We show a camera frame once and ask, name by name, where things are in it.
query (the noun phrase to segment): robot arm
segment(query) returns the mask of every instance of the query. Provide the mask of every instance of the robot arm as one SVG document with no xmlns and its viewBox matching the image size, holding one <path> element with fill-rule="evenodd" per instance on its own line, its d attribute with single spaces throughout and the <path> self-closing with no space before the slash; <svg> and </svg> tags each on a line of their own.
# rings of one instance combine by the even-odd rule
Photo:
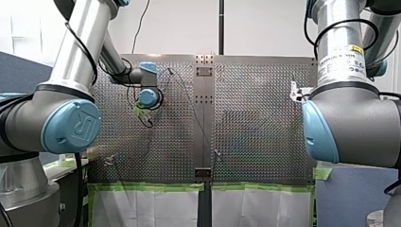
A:
<svg viewBox="0 0 401 227">
<path fill-rule="evenodd" d="M 359 19 L 370 7 L 365 38 Z M 306 150 L 316 160 L 401 168 L 401 101 L 381 100 L 367 77 L 384 74 L 383 59 L 401 22 L 399 0 L 317 0 L 311 12 L 319 32 L 318 86 L 303 104 Z M 369 49 L 363 50 L 376 42 Z M 384 212 L 384 226 L 401 223 L 401 187 Z"/>
<path fill-rule="evenodd" d="M 372 10 L 370 21 L 378 28 L 379 37 L 372 48 L 365 51 L 367 76 L 384 74 L 387 62 L 386 52 L 401 23 L 401 3 L 399 1 L 374 1 L 371 3 Z M 363 46 L 368 46 L 375 39 L 375 32 L 367 27 Z"/>
<path fill-rule="evenodd" d="M 94 61 L 101 58 L 114 75 L 112 81 L 141 84 L 139 101 L 145 100 L 143 106 L 150 108 L 160 99 L 156 65 L 141 62 L 138 68 L 130 70 L 107 32 L 109 21 L 121 6 L 118 4 L 121 3 L 113 0 L 78 0 L 66 18 Z M 37 86 L 31 100 L 19 99 L 1 113 L 0 156 L 27 151 L 75 153 L 94 142 L 101 117 L 90 92 L 94 68 L 81 48 L 67 30 L 50 79 Z"/>
</svg>

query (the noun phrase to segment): perforated metal panel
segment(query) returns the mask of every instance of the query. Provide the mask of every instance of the perforated metal panel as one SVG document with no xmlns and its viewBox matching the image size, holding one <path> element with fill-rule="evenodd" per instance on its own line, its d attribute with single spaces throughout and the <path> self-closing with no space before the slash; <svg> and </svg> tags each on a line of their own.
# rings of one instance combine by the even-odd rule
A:
<svg viewBox="0 0 401 227">
<path fill-rule="evenodd" d="M 91 163 L 90 181 L 194 182 L 192 100 L 184 95 L 187 92 L 192 98 L 194 57 L 126 58 L 134 66 L 139 61 L 157 62 L 165 101 L 152 115 L 154 127 L 147 129 L 128 104 L 127 88 L 111 84 L 100 73 L 95 99 L 102 114 L 102 128 L 93 150 L 96 158 Z M 173 76 L 167 67 L 173 69 Z M 133 89 L 129 99 L 134 102 Z"/>
<path fill-rule="evenodd" d="M 312 184 L 301 104 L 289 99 L 292 80 L 314 85 L 312 59 L 214 56 L 207 66 L 213 75 L 201 79 L 196 56 L 125 58 L 158 63 L 166 100 L 147 129 L 127 102 L 127 88 L 99 75 L 95 98 L 103 120 L 90 182 L 193 183 L 194 166 L 210 167 L 211 157 L 213 181 Z M 129 97 L 133 102 L 132 90 Z M 211 138 L 203 139 L 200 127 Z"/>
<path fill-rule="evenodd" d="M 312 184 L 301 104 L 290 82 L 308 87 L 315 66 L 303 58 L 215 58 L 214 181 Z"/>
</svg>

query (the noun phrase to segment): metal frame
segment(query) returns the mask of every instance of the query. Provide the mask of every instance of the metal frame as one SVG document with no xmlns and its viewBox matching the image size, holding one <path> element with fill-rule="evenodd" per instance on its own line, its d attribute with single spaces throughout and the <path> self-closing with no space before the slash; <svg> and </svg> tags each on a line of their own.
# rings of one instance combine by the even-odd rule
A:
<svg viewBox="0 0 401 227">
<path fill-rule="evenodd" d="M 155 62 L 170 62 L 173 65 L 182 62 L 192 65 L 193 81 L 192 81 L 192 105 L 195 110 L 193 115 L 193 177 L 184 181 L 176 181 L 169 179 L 160 179 L 156 181 L 149 181 L 154 183 L 204 183 L 205 188 L 199 195 L 199 227 L 210 227 L 212 225 L 212 184 L 213 184 L 213 165 L 215 162 L 216 153 L 212 148 L 214 147 L 213 133 L 215 130 L 215 108 L 216 108 L 216 75 L 217 63 L 265 63 L 265 64 L 288 64 L 309 65 L 310 80 L 308 84 L 300 83 L 300 86 L 315 86 L 316 85 L 316 62 L 310 58 L 271 58 L 271 57 L 227 57 L 227 56 L 212 56 L 212 55 L 123 55 L 123 58 L 132 62 L 132 65 L 137 64 L 139 61 L 155 61 Z M 120 88 L 116 87 L 118 91 L 111 91 L 114 93 L 121 93 Z M 288 181 L 261 181 L 263 183 L 285 183 L 290 185 L 311 185 L 313 183 L 312 169 L 315 162 L 309 160 L 307 163 L 310 169 L 310 176 L 307 180 Z"/>
<path fill-rule="evenodd" d="M 215 56 L 214 57 L 214 64 L 215 65 L 215 70 L 216 70 L 216 83 L 215 83 L 215 87 L 218 87 L 218 83 L 220 80 L 220 72 L 219 70 L 224 70 L 224 69 L 219 69 L 219 67 L 226 67 L 226 64 L 229 64 L 229 67 L 232 68 L 232 72 L 235 73 L 241 73 L 242 71 L 238 70 L 238 69 L 233 69 L 233 67 L 235 66 L 244 66 L 244 67 L 248 67 L 250 65 L 250 67 L 253 67 L 252 65 L 257 65 L 257 66 L 263 66 L 265 68 L 269 68 L 271 67 L 272 70 L 274 70 L 275 68 L 280 68 L 281 70 L 284 70 L 284 73 L 287 75 L 288 74 L 288 69 L 291 67 L 298 67 L 298 66 L 302 66 L 303 70 L 307 69 L 308 70 L 308 83 L 305 83 L 305 80 L 302 81 L 301 78 L 297 78 L 297 75 L 295 73 L 293 73 L 292 78 L 288 78 L 288 92 L 286 94 L 289 94 L 290 91 L 290 81 L 291 80 L 296 80 L 297 82 L 299 82 L 301 84 L 301 86 L 308 86 L 308 87 L 313 87 L 316 86 L 316 62 L 314 59 L 311 58 L 288 58 L 288 57 L 238 57 L 238 56 Z M 236 78 L 238 75 L 231 75 L 230 77 L 234 77 L 235 79 L 243 79 L 243 78 Z M 276 81 L 277 83 L 282 83 L 283 79 L 279 79 L 279 81 Z M 240 87 L 240 83 L 235 83 L 236 87 Z M 278 87 L 280 87 L 280 89 L 282 89 L 283 84 L 277 84 Z M 300 121 L 301 119 L 301 104 L 299 103 L 292 103 L 292 101 L 288 98 L 286 105 L 293 105 L 294 108 L 296 109 L 296 113 L 299 113 L 300 115 Z M 231 105 L 235 105 L 233 102 L 231 103 L 226 103 L 225 105 L 231 106 Z M 215 114 L 214 117 L 220 117 L 218 115 L 218 109 L 215 109 Z M 212 144 L 214 144 L 214 146 L 218 143 L 215 141 L 216 138 L 214 138 L 214 141 L 212 142 Z M 298 143 L 300 146 L 303 145 L 303 142 L 301 142 L 301 140 L 303 141 L 303 138 L 300 137 L 300 140 Z M 227 157 L 223 157 L 226 153 L 222 153 L 220 150 L 215 150 L 212 153 L 212 157 L 213 160 L 218 160 L 220 162 L 216 162 L 215 163 L 215 167 L 218 167 L 218 164 L 221 165 L 225 165 L 224 168 L 230 168 L 227 165 L 227 160 L 224 158 Z M 291 161 L 287 158 L 287 163 L 285 165 L 289 165 L 291 163 Z M 287 184 L 287 185 L 312 185 L 314 184 L 313 182 L 313 167 L 316 165 L 316 162 L 313 161 L 312 159 L 310 159 L 307 155 L 305 155 L 304 159 L 307 159 L 306 161 L 306 176 L 304 175 L 304 177 L 301 177 L 302 174 L 298 174 L 297 176 L 290 176 L 291 174 L 296 174 L 296 170 L 291 168 L 287 168 L 284 171 L 287 172 L 286 177 L 279 177 L 277 179 L 277 177 L 275 176 L 263 176 L 263 174 L 267 171 L 268 166 L 263 166 L 263 167 L 258 167 L 258 166 L 249 166 L 252 170 L 250 171 L 246 171 L 246 167 L 244 166 L 244 169 L 241 170 L 240 172 L 235 172 L 230 170 L 228 173 L 226 172 L 225 175 L 223 176 L 230 176 L 230 179 L 227 179 L 226 177 L 224 177 L 223 179 L 221 178 L 221 176 L 219 176 L 218 174 L 216 174 L 216 176 L 214 177 L 214 182 L 244 182 L 244 181 L 249 181 L 249 182 L 260 182 L 260 183 L 280 183 L 280 184 Z M 239 174 L 242 176 L 239 177 L 233 177 L 233 175 L 235 174 Z"/>
</svg>

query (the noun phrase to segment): sticker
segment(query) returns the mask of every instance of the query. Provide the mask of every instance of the sticker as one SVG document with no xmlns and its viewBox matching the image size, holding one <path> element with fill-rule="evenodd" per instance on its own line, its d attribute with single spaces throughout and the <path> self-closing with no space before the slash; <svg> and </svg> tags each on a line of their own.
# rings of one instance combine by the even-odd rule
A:
<svg viewBox="0 0 401 227">
<path fill-rule="evenodd" d="M 366 77 L 363 49 L 357 45 L 337 47 L 319 62 L 319 75 L 326 77 Z"/>
</svg>

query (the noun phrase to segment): green tape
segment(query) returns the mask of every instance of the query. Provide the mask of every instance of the green tape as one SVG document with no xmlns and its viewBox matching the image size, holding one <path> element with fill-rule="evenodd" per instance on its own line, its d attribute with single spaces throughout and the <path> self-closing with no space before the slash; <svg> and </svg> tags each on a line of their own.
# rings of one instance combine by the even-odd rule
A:
<svg viewBox="0 0 401 227">
<path fill-rule="evenodd" d="M 314 186 L 291 186 L 274 183 L 213 183 L 213 190 L 230 191 L 230 190 L 245 190 L 256 189 L 264 191 L 287 191 L 287 192 L 305 192 L 310 193 L 314 190 Z"/>
<path fill-rule="evenodd" d="M 203 183 L 89 183 L 91 191 L 157 191 L 157 192 L 191 192 L 202 191 Z"/>
<path fill-rule="evenodd" d="M 327 179 L 330 177 L 330 174 L 332 171 L 333 171 L 333 168 L 330 168 L 330 167 L 313 168 L 313 178 L 315 180 L 327 181 Z"/>
<path fill-rule="evenodd" d="M 49 163 L 44 165 L 44 167 L 52 167 L 52 166 L 61 166 L 61 167 L 76 167 L 77 163 L 75 160 L 67 160 L 67 161 L 62 161 L 61 164 L 59 164 L 59 161 Z"/>
</svg>

